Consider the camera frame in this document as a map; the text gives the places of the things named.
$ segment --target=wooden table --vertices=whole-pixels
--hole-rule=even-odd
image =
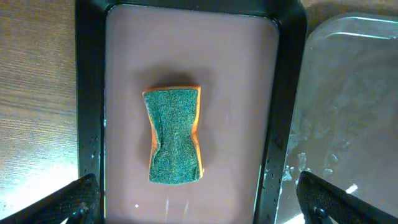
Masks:
[[[303,0],[309,27],[396,0]],[[77,178],[74,2],[0,2],[0,219]]]

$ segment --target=pinkish brown liquid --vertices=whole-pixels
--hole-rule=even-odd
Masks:
[[[278,31],[269,20],[118,6],[106,23],[106,220],[251,223]],[[202,87],[199,182],[148,182],[150,124],[142,92]]]

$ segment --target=black tray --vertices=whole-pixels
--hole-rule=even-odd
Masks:
[[[159,6],[266,17],[277,24],[279,46],[260,177],[265,170],[272,175],[259,178],[253,220],[274,223],[307,33],[302,5],[297,0],[76,0],[75,4],[79,176],[98,177],[101,207],[96,223],[104,223],[105,23],[109,10],[117,4]],[[91,158],[95,152],[99,163]]]

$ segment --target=green scouring pad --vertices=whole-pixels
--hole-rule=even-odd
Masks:
[[[198,181],[203,176],[197,138],[200,86],[151,88],[143,95],[152,126],[149,181]]]

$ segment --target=green sponge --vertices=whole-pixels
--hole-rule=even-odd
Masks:
[[[152,127],[149,181],[198,181],[203,176],[197,138],[200,87],[151,88],[143,95]]]

